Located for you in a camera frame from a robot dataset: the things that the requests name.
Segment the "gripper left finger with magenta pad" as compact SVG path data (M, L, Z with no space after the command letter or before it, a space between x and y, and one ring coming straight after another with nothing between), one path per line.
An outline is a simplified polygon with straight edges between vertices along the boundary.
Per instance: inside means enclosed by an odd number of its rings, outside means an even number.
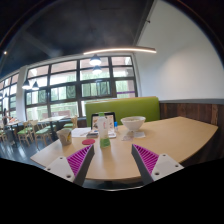
M94 145L91 144L68 157L59 156L45 170L82 186L94 154Z

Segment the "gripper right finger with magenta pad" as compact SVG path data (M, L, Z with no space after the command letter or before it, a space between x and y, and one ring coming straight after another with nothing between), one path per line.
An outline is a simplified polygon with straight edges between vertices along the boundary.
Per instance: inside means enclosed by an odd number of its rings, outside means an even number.
M131 153L145 185L183 169L183 166L169 155L158 155L136 144L132 145Z

